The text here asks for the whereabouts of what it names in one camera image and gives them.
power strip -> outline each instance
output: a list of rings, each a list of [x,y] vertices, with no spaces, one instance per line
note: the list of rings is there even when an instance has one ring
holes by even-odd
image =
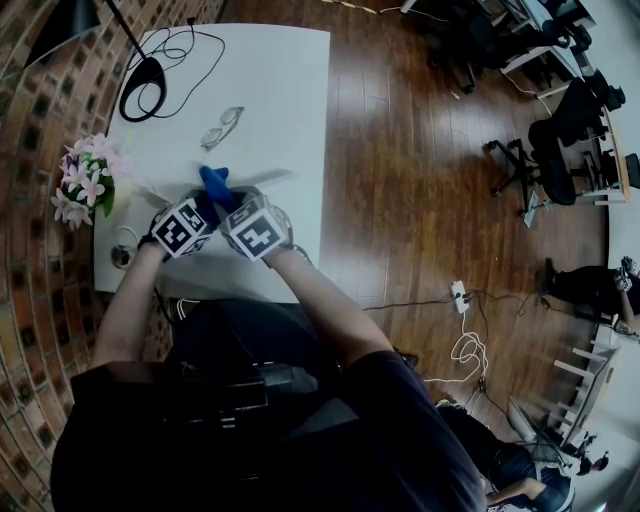
[[[464,285],[462,281],[454,281],[451,285],[451,296],[455,300],[456,311],[460,314],[469,309],[469,304],[464,301]]]

white desk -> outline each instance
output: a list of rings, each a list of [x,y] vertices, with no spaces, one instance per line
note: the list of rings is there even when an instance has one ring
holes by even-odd
[[[272,25],[216,24],[201,25],[197,29],[224,39],[226,51],[182,111],[170,119],[132,124],[122,119],[116,108],[109,136],[129,146],[128,153],[136,167],[170,200],[177,200],[191,189],[202,188],[198,175],[202,164],[212,168],[228,167],[231,186],[265,171],[295,173],[295,178],[265,193],[288,213],[296,243],[304,247],[317,264],[330,34]],[[159,42],[163,38],[162,33],[152,37]],[[191,35],[185,32],[173,41],[188,49]],[[149,42],[147,47],[155,45]],[[196,35],[193,52],[180,66],[166,73],[167,99],[159,114],[175,111],[220,51],[219,42]],[[156,56],[163,67],[168,65],[163,55]],[[132,95],[128,108],[136,97],[137,94]],[[238,126],[215,149],[205,152],[200,147],[200,139],[208,129],[219,125],[220,115],[231,106],[246,109]],[[137,181],[144,184],[145,178]],[[124,275],[110,261],[111,248],[117,241],[132,243],[126,233],[116,232],[118,226],[129,226],[142,236],[149,229],[155,209],[141,196],[134,195],[127,207],[116,205],[109,218],[105,219],[101,212],[96,214],[96,289],[113,292]],[[262,262],[250,263],[235,253],[219,232],[198,254],[167,262],[158,287],[173,297],[244,296],[296,302],[275,272]]]
[[[538,0],[519,0],[520,3],[524,6],[527,13],[529,14],[529,20],[526,24],[533,26],[538,30],[542,30],[542,25],[545,21],[552,20],[551,14],[547,11],[547,8],[542,5]],[[576,61],[571,49],[569,48],[560,48],[559,46],[543,46],[539,48],[534,48],[530,52],[521,55],[520,57],[512,60],[505,68],[501,71],[503,73],[509,73],[514,69],[519,68],[525,62],[529,62],[530,60],[543,55],[544,53],[551,52],[560,63],[567,69],[572,76],[582,76],[582,71],[580,70],[580,66]]]

lamp base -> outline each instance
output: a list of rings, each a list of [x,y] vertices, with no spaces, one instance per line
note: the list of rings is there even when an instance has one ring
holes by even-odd
[[[131,93],[135,91],[138,87],[143,86],[145,84],[155,84],[160,89],[160,97],[158,98],[158,103],[149,110],[148,113],[140,116],[140,117],[131,117],[127,115],[125,112],[125,107],[127,105],[127,100]],[[124,84],[124,89],[122,91],[122,97],[120,98],[120,115],[131,123],[139,123],[140,121],[145,121],[160,110],[160,107],[164,103],[165,98],[167,97],[167,82],[164,78],[164,70],[160,63],[154,59],[153,57],[144,58],[140,64],[136,66],[127,80],[127,83]]]

black chair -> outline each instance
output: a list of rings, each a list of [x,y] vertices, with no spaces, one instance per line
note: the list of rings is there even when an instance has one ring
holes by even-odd
[[[481,68],[500,69],[513,57],[527,53],[532,48],[554,45],[566,48],[571,42],[566,31],[553,20],[545,22],[542,31],[502,35],[501,28],[506,24],[494,27],[480,4],[473,2],[468,7],[460,7],[452,2],[444,4],[444,16],[450,21],[451,30],[439,34],[443,48],[430,52],[428,64],[431,69],[437,69],[447,66],[449,58],[458,61],[467,74],[469,84],[461,85],[455,74],[450,74],[465,94],[471,93],[476,85],[472,64]]]
[[[574,78],[555,113],[549,119],[536,121],[529,128],[529,142],[533,146],[531,158],[524,151],[520,139],[511,141],[507,147],[497,140],[487,144],[490,150],[499,148],[515,166],[514,174],[495,187],[492,195],[498,196],[506,187],[520,181],[524,202],[524,208],[519,211],[521,216],[529,211],[529,186],[536,183],[542,185],[554,203],[574,204],[576,190],[573,177],[584,176],[584,173],[567,168],[560,143],[567,147],[586,139],[587,128],[600,123],[602,107],[615,110],[625,101],[622,90],[607,84],[599,71],[584,79]],[[536,171],[539,171],[538,176],[534,175]]]

desk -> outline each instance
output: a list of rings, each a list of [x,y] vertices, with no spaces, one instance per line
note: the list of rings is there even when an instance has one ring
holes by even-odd
[[[598,401],[604,396],[606,386],[613,372],[613,360],[617,350],[596,354],[574,348],[573,353],[592,361],[595,364],[595,368],[592,369],[589,366],[587,370],[582,370],[562,361],[555,360],[553,362],[554,366],[579,375],[585,380],[583,385],[577,388],[578,398],[571,406],[558,402],[557,406],[566,412],[565,416],[560,416],[553,411],[549,414],[550,418],[559,420],[562,423],[563,441],[560,446],[570,443],[576,434],[580,432]]]
[[[109,136],[116,144],[129,146],[128,153],[137,170],[155,184],[160,194],[173,201],[189,190],[202,188],[198,175],[202,164],[228,167],[231,185],[265,171],[295,173],[295,178],[265,193],[290,216],[296,243],[317,264],[330,34],[273,25],[216,24],[197,29],[224,39],[226,51],[182,111],[170,119],[132,124],[116,109]],[[161,42],[164,36],[160,33],[152,37]],[[191,35],[185,32],[171,41],[188,49]],[[149,42],[145,48],[154,46]],[[220,50],[219,42],[196,35],[193,52],[179,67],[166,73],[167,99],[160,114],[173,112],[180,106]],[[161,54],[156,57],[166,67],[168,59]],[[219,125],[220,115],[231,106],[245,107],[238,126],[219,146],[205,152],[200,139],[208,129]],[[144,184],[145,179],[138,181]],[[131,237],[126,238],[126,233],[117,233],[116,229],[125,225],[139,236],[146,234],[156,208],[157,205],[134,195],[128,206],[116,205],[107,219],[101,211],[97,212],[94,230],[97,290],[115,291],[124,275],[111,264],[110,251],[118,240],[131,244]],[[157,284],[163,294],[173,297],[243,296],[297,302],[274,271],[262,262],[250,263],[235,253],[219,232],[198,254],[167,262]]]
[[[617,130],[613,126],[611,121],[611,114],[604,108],[604,119],[602,124],[609,128],[605,134],[604,140],[598,139],[600,145],[600,151],[613,150],[613,157],[616,163],[616,170],[618,171],[618,178],[620,188],[595,190],[593,192],[586,192],[583,197],[604,197],[605,199],[596,200],[594,203],[597,206],[607,206],[619,203],[628,203],[631,201],[631,184],[629,183],[629,172],[627,170],[627,161],[625,154],[620,146],[620,138],[617,135]]]
[[[531,25],[537,30],[542,30],[542,25],[545,21],[552,20],[551,14],[547,11],[547,8],[542,5],[538,0],[519,0],[523,5],[527,13],[529,14],[529,20],[519,25],[521,28],[525,25]],[[503,73],[509,73],[514,69],[519,68],[525,62],[529,62],[530,60],[539,57],[547,52],[551,52],[558,61],[567,69],[572,76],[582,76],[582,71],[580,70],[580,66],[576,61],[576,58],[573,56],[571,49],[569,48],[560,48],[559,46],[543,46],[539,48],[533,48],[529,53],[525,53],[520,57],[516,57],[513,59],[505,68],[501,71]]]

